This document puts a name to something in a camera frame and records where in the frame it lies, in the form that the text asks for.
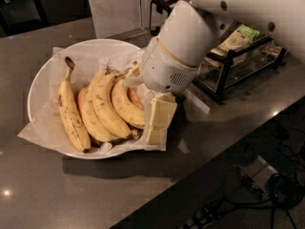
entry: white paper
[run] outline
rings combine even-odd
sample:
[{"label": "white paper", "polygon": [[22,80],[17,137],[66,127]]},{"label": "white paper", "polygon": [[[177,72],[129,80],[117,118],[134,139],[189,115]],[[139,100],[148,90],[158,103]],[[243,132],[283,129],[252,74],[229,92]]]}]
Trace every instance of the white paper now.
[{"label": "white paper", "polygon": [[[22,130],[18,135],[19,137],[67,156],[85,159],[118,156],[132,150],[166,150],[166,139],[162,145],[147,145],[145,141],[146,130],[144,130],[143,135],[138,140],[127,140],[113,147],[110,143],[104,143],[100,148],[92,148],[87,154],[77,151],[72,146],[65,132],[57,107],[59,85],[65,78],[67,71],[67,65],[65,63],[66,56],[70,57],[75,63],[75,69],[71,76],[71,83],[76,95],[84,86],[90,83],[92,77],[99,69],[108,69],[109,72],[113,70],[122,71],[131,67],[134,61],[140,62],[142,50],[114,57],[98,58],[92,54],[75,53],[61,50],[60,48],[54,48],[54,55],[49,62],[48,82],[39,83],[48,85],[50,99]],[[154,96],[154,93],[148,90],[144,84],[138,87],[137,93],[146,106],[148,106],[150,100]],[[145,116],[148,117],[149,114],[149,108],[146,108]]]}]

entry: banana stem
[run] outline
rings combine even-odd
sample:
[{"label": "banana stem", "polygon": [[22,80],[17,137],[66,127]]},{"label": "banana stem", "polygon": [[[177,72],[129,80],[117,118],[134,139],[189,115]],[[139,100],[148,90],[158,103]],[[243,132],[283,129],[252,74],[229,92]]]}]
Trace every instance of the banana stem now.
[{"label": "banana stem", "polygon": [[114,74],[114,76],[115,76],[116,78],[119,78],[119,77],[125,76],[125,75],[128,73],[128,71],[129,71],[130,69],[131,69],[131,68],[127,68],[127,69],[125,69],[125,70],[122,71],[122,72],[119,72],[119,71],[114,70],[112,73]]},{"label": "banana stem", "polygon": [[69,67],[68,70],[67,70],[67,73],[66,73],[66,80],[71,80],[71,74],[75,68],[75,63],[69,58],[69,57],[66,57],[65,58],[65,62],[67,64],[67,66]]}]

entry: wall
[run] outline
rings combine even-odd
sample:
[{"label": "wall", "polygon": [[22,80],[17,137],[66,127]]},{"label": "wall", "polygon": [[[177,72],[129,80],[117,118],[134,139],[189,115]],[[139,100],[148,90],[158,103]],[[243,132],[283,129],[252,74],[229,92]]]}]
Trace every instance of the wall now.
[{"label": "wall", "polygon": [[89,0],[97,38],[141,27],[140,0]]},{"label": "wall", "polygon": [[89,0],[97,38],[147,28],[151,0]]}]

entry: brown spot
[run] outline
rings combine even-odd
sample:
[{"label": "brown spot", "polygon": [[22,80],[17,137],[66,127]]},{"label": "brown spot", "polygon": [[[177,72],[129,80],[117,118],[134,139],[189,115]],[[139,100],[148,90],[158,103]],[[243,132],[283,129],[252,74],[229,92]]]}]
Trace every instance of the brown spot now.
[{"label": "brown spot", "polygon": [[63,106],[63,100],[61,94],[58,96],[58,104],[60,107]]},{"label": "brown spot", "polygon": [[68,67],[70,67],[71,69],[74,69],[74,68],[75,68],[74,62],[73,62],[69,57],[66,57],[66,58],[65,58],[65,62],[66,62],[66,64],[68,65]]}]

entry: countertop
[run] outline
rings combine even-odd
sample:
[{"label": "countertop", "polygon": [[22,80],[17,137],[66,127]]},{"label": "countertop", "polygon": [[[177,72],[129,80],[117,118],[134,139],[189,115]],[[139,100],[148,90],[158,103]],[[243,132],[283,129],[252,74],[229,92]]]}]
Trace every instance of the countertop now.
[{"label": "countertop", "polygon": [[[29,122],[31,82],[52,48],[93,38],[92,21],[85,19],[0,39],[2,228],[109,228],[305,94],[305,66],[288,55],[284,67],[225,91],[221,103],[190,86],[210,113],[193,105],[188,119],[177,119],[167,152],[80,160],[17,137]],[[134,38],[129,41],[140,41]]]}]

